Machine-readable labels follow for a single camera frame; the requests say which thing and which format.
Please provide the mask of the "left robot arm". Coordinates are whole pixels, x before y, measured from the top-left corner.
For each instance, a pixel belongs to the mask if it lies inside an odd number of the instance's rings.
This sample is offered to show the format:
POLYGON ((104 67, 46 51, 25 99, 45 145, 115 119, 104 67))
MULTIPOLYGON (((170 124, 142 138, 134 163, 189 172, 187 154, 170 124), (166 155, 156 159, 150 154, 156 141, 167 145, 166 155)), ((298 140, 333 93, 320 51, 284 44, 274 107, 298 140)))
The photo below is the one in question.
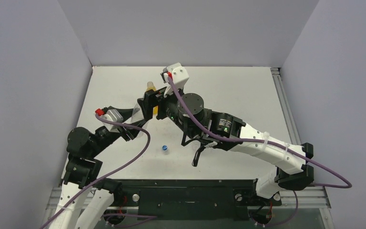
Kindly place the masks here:
POLYGON ((96 156, 117 139, 135 139, 146 121, 136 108, 97 109, 95 116, 103 126, 91 133, 76 127, 68 135, 68 162, 62 179, 61 195, 54 215, 42 225, 49 229, 92 229, 110 205, 123 199, 122 184, 110 179, 111 173, 99 177, 102 161, 96 156))

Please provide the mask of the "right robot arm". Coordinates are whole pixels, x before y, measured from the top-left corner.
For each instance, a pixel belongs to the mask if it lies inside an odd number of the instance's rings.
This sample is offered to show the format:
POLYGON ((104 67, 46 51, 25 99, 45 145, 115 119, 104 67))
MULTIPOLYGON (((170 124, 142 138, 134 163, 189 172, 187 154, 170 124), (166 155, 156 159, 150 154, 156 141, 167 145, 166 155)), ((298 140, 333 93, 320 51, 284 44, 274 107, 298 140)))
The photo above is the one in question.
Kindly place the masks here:
POLYGON ((261 204, 282 189, 299 191, 314 181, 314 168, 308 165, 313 157, 313 145, 280 143, 268 132, 260 132, 242 119, 228 113, 216 112, 204 106, 203 98, 195 93, 178 91, 164 95, 165 88, 149 90, 137 100, 146 121, 158 108, 156 119, 169 118, 183 132, 183 146, 199 141, 192 166, 197 166, 206 148, 244 153, 275 166, 275 169, 254 181, 250 199, 261 204))

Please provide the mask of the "tall clear bottle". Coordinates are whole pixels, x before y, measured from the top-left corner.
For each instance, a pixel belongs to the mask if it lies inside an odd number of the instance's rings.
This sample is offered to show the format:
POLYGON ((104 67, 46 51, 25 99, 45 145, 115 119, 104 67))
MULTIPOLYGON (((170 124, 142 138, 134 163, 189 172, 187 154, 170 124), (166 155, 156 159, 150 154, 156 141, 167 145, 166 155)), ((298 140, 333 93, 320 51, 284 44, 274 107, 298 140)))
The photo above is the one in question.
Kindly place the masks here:
POLYGON ((142 113, 142 109, 138 103, 134 106, 131 116, 131 124, 134 123, 136 123, 140 128, 146 129, 146 122, 142 113))

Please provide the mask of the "aluminium frame rail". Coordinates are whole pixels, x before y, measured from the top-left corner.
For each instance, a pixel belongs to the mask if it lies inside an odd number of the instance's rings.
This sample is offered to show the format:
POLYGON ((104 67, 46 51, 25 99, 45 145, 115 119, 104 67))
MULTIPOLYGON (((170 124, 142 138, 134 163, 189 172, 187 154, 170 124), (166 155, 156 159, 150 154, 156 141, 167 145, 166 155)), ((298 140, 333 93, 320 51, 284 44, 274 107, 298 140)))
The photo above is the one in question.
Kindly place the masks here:
POLYGON ((298 155, 305 156, 305 152, 301 146, 284 85, 278 68, 269 68, 267 73, 269 84, 266 93, 269 113, 266 115, 268 124, 266 131, 271 134, 269 141, 283 147, 278 149, 281 157, 286 161, 279 164, 286 165, 282 170, 287 172, 289 168, 290 172, 299 172, 305 164, 305 159, 298 155))

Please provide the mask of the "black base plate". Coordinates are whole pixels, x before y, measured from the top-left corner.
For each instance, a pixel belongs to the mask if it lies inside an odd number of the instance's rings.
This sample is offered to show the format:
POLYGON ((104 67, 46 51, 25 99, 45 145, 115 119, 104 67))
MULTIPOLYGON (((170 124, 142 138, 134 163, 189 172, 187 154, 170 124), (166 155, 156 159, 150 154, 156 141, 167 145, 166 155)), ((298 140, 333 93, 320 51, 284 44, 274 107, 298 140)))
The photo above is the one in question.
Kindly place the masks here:
POLYGON ((120 179, 109 210, 137 210, 157 220, 248 220, 281 200, 256 195, 255 180, 120 179))

